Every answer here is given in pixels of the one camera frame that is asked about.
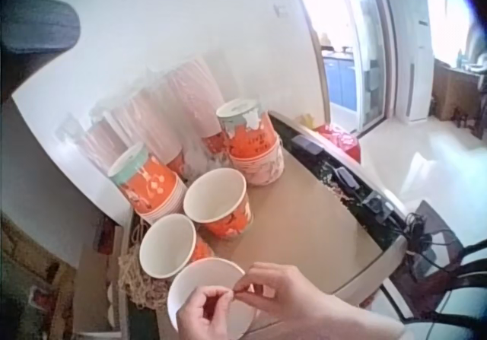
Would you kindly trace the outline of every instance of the wooden table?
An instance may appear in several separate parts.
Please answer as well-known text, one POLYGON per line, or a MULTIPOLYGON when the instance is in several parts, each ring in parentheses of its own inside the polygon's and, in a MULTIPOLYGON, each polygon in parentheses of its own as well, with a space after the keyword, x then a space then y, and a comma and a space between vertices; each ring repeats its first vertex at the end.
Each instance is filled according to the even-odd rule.
MULTIPOLYGON (((351 171, 360 167, 328 141, 311 138, 346 160, 351 171)), ((249 188, 249 197, 254 221, 243 235, 222 241, 200 230, 218 256, 244 270, 255 261, 296 265, 320 290, 358 305, 402 261, 403 237, 383 251, 340 199, 287 151, 281 178, 269 186, 249 188)), ((157 311, 157 321, 161 339, 177 338, 166 310, 157 311)), ((261 313, 244 338, 268 335, 281 325, 261 313)))

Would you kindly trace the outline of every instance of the finger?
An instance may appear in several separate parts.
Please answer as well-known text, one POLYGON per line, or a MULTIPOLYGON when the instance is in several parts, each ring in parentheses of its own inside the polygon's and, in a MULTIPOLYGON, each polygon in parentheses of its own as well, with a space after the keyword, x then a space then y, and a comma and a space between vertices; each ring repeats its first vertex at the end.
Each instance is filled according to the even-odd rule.
POLYGON ((234 291, 246 290, 251 284, 268 285, 271 288, 275 288, 278 280, 279 272, 276 270, 250 268, 235 284, 234 291))
POLYGON ((251 268, 282 270, 286 265, 275 264, 274 262, 255 262, 251 268))
POLYGON ((230 303, 234 299, 234 292, 227 292, 218 298, 213 314, 212 326, 219 329, 227 328, 227 314, 230 309, 230 303))
POLYGON ((277 310, 277 304, 274 300, 259 296, 252 292, 235 293, 234 297, 236 300, 242 301, 251 307, 255 307, 258 310, 262 310, 267 313, 275 313, 277 310))
POLYGON ((208 297, 220 297, 227 292, 231 292, 231 289, 219 286, 197 287, 186 300, 185 307, 202 308, 208 297))

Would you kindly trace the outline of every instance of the door frame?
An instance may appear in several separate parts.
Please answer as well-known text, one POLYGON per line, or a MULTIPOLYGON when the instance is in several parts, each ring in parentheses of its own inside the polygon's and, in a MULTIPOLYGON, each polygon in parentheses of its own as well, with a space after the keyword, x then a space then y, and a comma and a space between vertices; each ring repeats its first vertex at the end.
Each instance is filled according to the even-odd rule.
MULTIPOLYGON (((330 101, 329 101, 329 94, 328 94, 328 86, 326 83, 326 74, 324 70, 323 57, 321 56, 320 41, 318 40, 316 32, 313 29, 313 25, 311 23, 309 14, 307 13, 307 9, 304 6, 303 0, 298 0, 298 1, 304 12, 304 17, 306 19, 307 27, 308 30, 310 31, 311 42, 313 44, 313 48, 317 57, 317 66, 318 66, 318 72, 320 73, 323 105, 325 109, 325 121, 326 123, 330 123, 331 122, 330 101)), ((393 115, 395 96, 392 95, 393 93, 391 92, 391 88, 395 87, 395 83, 393 82, 392 79, 390 80, 390 78, 393 78, 395 68, 390 65, 391 63, 390 53, 392 52, 392 50, 388 52, 388 50, 386 49, 387 45, 388 44, 390 45, 390 38, 388 37, 388 34, 384 34, 384 27, 387 27, 387 30, 389 31, 389 25, 387 22, 386 24, 384 24, 384 17, 383 14, 381 13, 382 1, 383 0, 375 0, 378 14, 379 14, 380 35, 383 37, 383 47, 384 47, 384 52, 382 55, 382 58, 384 59, 383 61, 384 61, 384 74, 385 74, 384 85, 383 85, 383 93, 384 93, 383 113, 382 113, 383 115, 378 116, 376 119, 370 121, 366 126, 364 126, 364 120, 363 120, 364 117, 362 116, 362 104, 364 98, 364 80, 363 80, 363 65, 362 65, 361 52, 360 52, 360 42, 358 38, 357 24, 355 23, 355 18, 353 16, 352 4, 350 0, 345 0, 345 6, 347 7, 347 12, 349 13, 350 22, 353 28, 352 32, 353 32, 353 39, 354 39, 353 55, 354 55, 354 63, 355 63, 355 83, 356 83, 356 91, 357 91, 356 92, 356 98, 357 98, 356 134, 357 135, 370 131, 375 126, 377 126, 377 124, 384 121, 384 119, 390 118, 393 115)))
POLYGON ((303 0, 298 0, 298 2, 303 12, 307 29, 310 32, 311 43, 313 45, 314 54, 316 56, 318 75, 320 78, 320 86, 321 86, 321 97, 323 99, 324 122, 326 124, 330 124, 331 123, 331 113, 330 113, 330 104, 329 104, 330 101, 328 95, 328 84, 326 83, 325 65, 323 63, 323 57, 321 56, 321 44, 320 41, 318 40, 318 36, 316 32, 313 29, 310 16, 307 13, 303 0))

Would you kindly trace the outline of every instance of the doorway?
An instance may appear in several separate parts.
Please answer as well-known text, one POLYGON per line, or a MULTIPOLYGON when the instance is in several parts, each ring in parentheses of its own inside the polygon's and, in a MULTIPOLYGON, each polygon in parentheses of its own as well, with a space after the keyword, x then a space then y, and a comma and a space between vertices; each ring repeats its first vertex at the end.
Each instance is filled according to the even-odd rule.
POLYGON ((363 133, 385 116, 386 61, 376 0, 303 0, 320 43, 331 122, 363 133))

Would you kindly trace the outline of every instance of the tall air conditioner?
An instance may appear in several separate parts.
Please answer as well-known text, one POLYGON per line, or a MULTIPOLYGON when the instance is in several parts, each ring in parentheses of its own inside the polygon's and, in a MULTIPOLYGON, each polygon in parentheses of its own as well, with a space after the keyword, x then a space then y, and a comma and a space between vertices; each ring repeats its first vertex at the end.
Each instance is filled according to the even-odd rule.
POLYGON ((405 123, 422 121, 428 117, 434 70, 428 0, 388 2, 396 38, 396 116, 405 123))

